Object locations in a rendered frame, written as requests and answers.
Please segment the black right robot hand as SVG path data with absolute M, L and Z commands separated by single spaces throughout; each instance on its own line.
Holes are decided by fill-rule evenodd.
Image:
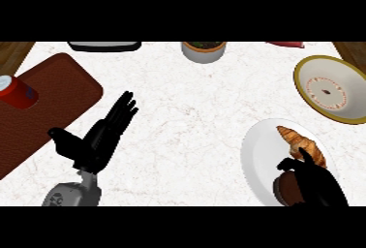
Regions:
M 331 172 L 315 164 L 311 154 L 299 149 L 303 161 L 286 158 L 278 165 L 280 171 L 296 171 L 297 186 L 305 203 L 297 206 L 349 206 L 345 191 Z

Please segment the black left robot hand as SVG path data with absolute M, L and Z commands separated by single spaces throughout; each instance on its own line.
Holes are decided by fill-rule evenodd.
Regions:
M 95 123 L 83 139 L 63 128 L 49 130 L 57 152 L 75 160 L 76 169 L 94 174 L 106 169 L 116 153 L 120 137 L 138 111 L 134 93 L 126 91 L 107 117 Z

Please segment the chocolate cupcake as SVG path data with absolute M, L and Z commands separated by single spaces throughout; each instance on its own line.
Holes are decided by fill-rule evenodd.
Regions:
M 293 206 L 305 203 L 296 173 L 289 170 L 274 181 L 274 194 L 280 203 Z

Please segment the white plate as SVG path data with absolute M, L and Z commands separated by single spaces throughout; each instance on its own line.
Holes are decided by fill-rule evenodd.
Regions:
M 274 193 L 274 182 L 283 171 L 278 165 L 291 157 L 291 146 L 286 142 L 278 126 L 296 130 L 305 137 L 317 142 L 327 159 L 328 171 L 340 178 L 331 153 L 321 139 L 294 121 L 283 118 L 269 118 L 259 121 L 250 128 L 243 142 L 243 169 L 252 190 L 268 206 L 283 206 Z

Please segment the white bowl with yellow rim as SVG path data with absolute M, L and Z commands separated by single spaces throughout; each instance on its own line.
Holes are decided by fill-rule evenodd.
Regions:
M 312 55 L 294 69 L 297 92 L 312 108 L 345 124 L 366 124 L 366 74 L 345 60 Z

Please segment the croissant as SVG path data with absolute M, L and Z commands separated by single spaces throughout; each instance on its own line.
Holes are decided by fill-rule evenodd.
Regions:
M 311 138 L 303 136 L 294 129 L 286 126 L 278 126 L 277 129 L 283 139 L 291 147 L 290 153 L 293 157 L 299 160 L 305 160 L 303 155 L 299 151 L 303 148 L 308 154 L 312 156 L 315 164 L 320 167 L 327 168 L 327 158 L 317 145 L 317 142 Z

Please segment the brown placemat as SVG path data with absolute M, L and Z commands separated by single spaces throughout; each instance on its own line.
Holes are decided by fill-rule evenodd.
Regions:
M 29 109 L 0 103 L 0 180 L 49 142 L 48 131 L 66 128 L 95 106 L 104 87 L 67 53 L 58 53 L 20 75 L 39 93 Z

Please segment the red can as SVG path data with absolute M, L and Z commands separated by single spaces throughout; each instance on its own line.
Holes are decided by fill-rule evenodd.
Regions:
M 39 93 L 17 77 L 0 76 L 0 101 L 17 109 L 29 109 L 39 101 Z

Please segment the brown wooden cabinet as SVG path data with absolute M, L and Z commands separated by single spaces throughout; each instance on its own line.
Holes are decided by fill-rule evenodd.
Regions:
M 334 42 L 343 60 L 366 75 L 366 42 Z
M 14 75 L 26 60 L 35 42 L 0 42 L 0 75 Z

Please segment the white plant pot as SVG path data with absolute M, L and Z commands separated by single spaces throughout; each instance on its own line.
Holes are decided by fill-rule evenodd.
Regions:
M 213 48 L 200 48 L 193 46 L 188 42 L 182 43 L 182 51 L 187 58 L 201 64 L 216 62 L 224 56 L 227 49 L 227 43 L 222 42 L 219 46 Z

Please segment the red object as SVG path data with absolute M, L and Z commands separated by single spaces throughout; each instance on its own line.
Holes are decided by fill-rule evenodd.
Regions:
M 278 47 L 297 47 L 305 48 L 303 42 L 266 42 L 268 44 L 272 44 Z

